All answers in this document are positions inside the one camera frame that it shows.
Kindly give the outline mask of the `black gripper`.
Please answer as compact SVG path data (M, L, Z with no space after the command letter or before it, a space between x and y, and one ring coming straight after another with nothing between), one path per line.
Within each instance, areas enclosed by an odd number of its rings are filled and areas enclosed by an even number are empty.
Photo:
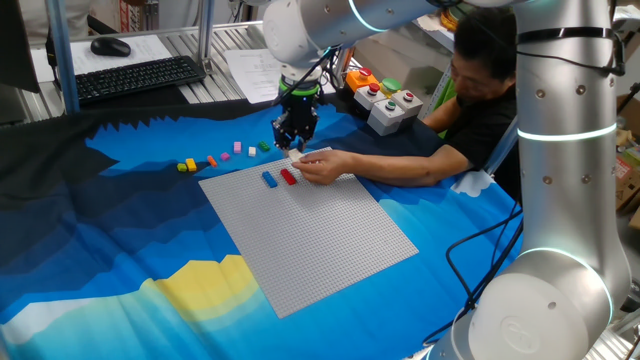
M290 95L283 101L283 114L271 122L274 146L288 151L290 144L298 138L298 150L304 151L314 137L319 116L318 96Z

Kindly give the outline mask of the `person's left hand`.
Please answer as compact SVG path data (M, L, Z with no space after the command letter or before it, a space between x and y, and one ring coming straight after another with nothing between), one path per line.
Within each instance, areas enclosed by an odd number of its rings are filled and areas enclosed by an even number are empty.
M292 163L311 183L330 185L345 173L350 173L354 155L341 150L327 150L306 154Z

